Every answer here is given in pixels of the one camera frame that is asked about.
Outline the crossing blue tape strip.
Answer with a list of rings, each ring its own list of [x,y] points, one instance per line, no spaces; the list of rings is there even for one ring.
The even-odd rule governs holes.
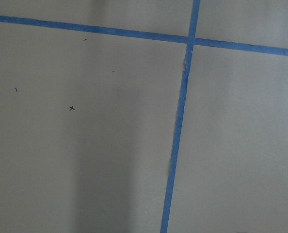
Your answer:
[[[171,150],[170,168],[168,172],[168,178],[167,178],[167,184],[166,184],[165,196],[164,196],[164,205],[163,205],[162,218],[161,218],[161,224],[160,224],[161,233],[167,233],[168,231],[171,203],[172,203],[175,176],[176,176],[178,151],[179,151],[179,145],[180,145],[180,137],[181,137],[182,124],[183,124],[187,88],[188,88],[188,78],[189,78],[191,63],[192,63],[192,54],[193,54],[196,28],[197,28],[199,8],[200,8],[200,0],[194,0],[192,3],[192,12],[191,12],[191,18],[190,18],[190,23],[189,23],[189,31],[188,31],[188,36],[187,36],[187,44],[186,44],[186,51],[185,51],[185,58],[184,58],[184,69],[182,72],[181,85],[180,85],[179,98],[178,98],[177,111],[176,111],[176,121],[175,121],[173,143],[172,143],[172,150]]]

